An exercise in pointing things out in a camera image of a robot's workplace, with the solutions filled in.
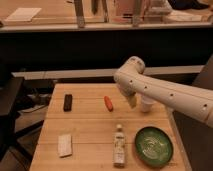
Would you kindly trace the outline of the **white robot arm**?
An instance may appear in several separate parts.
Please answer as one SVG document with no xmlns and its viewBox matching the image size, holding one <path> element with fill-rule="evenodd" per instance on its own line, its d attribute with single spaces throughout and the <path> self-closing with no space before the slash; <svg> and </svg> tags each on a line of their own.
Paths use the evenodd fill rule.
<svg viewBox="0 0 213 171">
<path fill-rule="evenodd" d="M 213 128 L 213 90 L 152 78 L 144 70 L 144 61 L 132 56 L 114 73 L 119 91 L 132 108 L 135 94 L 140 93 Z"/>
</svg>

